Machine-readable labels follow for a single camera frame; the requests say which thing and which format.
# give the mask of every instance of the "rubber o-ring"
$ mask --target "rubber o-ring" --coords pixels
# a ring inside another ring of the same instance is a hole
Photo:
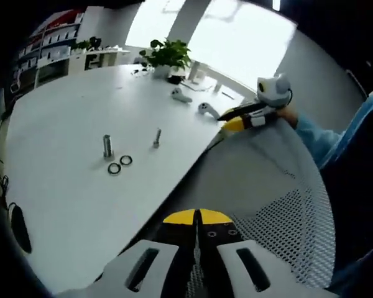
[[[112,171],[112,166],[117,167],[117,171]],[[111,175],[119,174],[121,168],[122,168],[122,167],[121,167],[118,163],[111,163],[111,164],[108,166],[108,173],[111,174]]]
[[[120,157],[120,164],[123,165],[123,166],[128,166],[128,165],[131,165],[132,164],[132,158],[130,155],[123,155],[122,157]]]

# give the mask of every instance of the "window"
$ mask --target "window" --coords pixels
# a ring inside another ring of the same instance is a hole
[[[184,2],[185,0],[143,2],[131,24],[126,45],[147,48],[152,39],[165,39]]]
[[[256,89],[273,76],[296,25],[254,4],[212,0],[188,47],[190,56]]]

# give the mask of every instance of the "black slot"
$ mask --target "black slot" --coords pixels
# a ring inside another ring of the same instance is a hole
[[[141,287],[142,281],[144,280],[145,276],[148,273],[148,270],[154,259],[156,258],[159,250],[155,250],[153,248],[148,248],[142,254],[140,259],[138,260],[137,264],[134,266],[131,275],[126,281],[126,287],[133,292],[139,292]]]
[[[236,253],[242,260],[243,265],[246,267],[251,281],[256,286],[257,292],[262,292],[268,289],[270,286],[268,277],[251,251],[247,248],[242,248],[237,250]]]

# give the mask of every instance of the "blue shirt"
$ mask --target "blue shirt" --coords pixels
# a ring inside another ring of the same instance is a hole
[[[373,96],[369,96],[361,105],[343,133],[323,130],[304,115],[298,117],[296,133],[303,140],[319,169],[328,162],[337,160],[371,110],[373,110]]]

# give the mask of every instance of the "white pot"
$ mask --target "white pot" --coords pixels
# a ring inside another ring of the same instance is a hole
[[[154,79],[167,79],[170,74],[170,67],[168,65],[160,65],[155,68],[153,73]]]

